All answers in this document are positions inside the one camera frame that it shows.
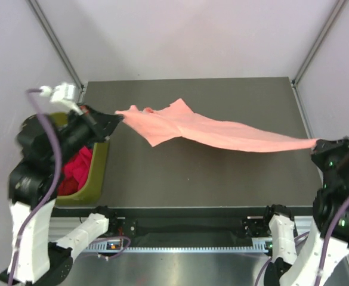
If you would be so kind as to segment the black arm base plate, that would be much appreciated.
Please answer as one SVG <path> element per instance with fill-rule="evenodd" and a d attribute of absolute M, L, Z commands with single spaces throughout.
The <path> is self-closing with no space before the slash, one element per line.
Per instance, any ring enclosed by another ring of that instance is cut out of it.
<path fill-rule="evenodd" d="M 227 233 L 239 238 L 258 238 L 271 234 L 263 220 L 247 217 L 119 217 L 110 220 L 109 231 L 129 237 L 152 233 Z"/>

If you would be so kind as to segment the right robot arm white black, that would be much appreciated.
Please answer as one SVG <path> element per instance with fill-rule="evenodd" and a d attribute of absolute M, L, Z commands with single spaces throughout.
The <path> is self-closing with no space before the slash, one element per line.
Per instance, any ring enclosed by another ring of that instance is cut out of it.
<path fill-rule="evenodd" d="M 296 249 L 295 218 L 283 205 L 268 206 L 262 230 L 272 236 L 263 285 L 324 285 L 349 255 L 349 136 L 319 139 L 311 160 L 322 172 L 313 201 L 313 218 L 302 249 Z"/>

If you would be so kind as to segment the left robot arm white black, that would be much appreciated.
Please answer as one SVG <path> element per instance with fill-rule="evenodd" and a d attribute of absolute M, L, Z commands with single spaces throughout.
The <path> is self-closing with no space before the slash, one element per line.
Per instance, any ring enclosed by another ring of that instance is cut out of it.
<path fill-rule="evenodd" d="M 58 285 L 92 242 L 118 231 L 118 221 L 99 207 L 63 238 L 48 238 L 63 166 L 83 147 L 108 140 L 123 117 L 80 105 L 67 119 L 60 128 L 51 116 L 36 113 L 17 135 L 23 158 L 8 180 L 13 250 L 9 267 L 0 274 L 8 285 Z"/>

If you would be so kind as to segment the salmon pink t shirt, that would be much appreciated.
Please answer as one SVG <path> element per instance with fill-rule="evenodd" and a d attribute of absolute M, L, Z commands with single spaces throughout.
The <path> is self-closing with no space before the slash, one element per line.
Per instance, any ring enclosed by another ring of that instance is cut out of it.
<path fill-rule="evenodd" d="M 313 148 L 316 139 L 299 139 L 256 129 L 243 123 L 219 121 L 195 113 L 181 98 L 161 110 L 139 110 L 132 105 L 117 111 L 123 122 L 155 147 L 174 138 L 185 138 L 211 147 L 253 153 Z"/>

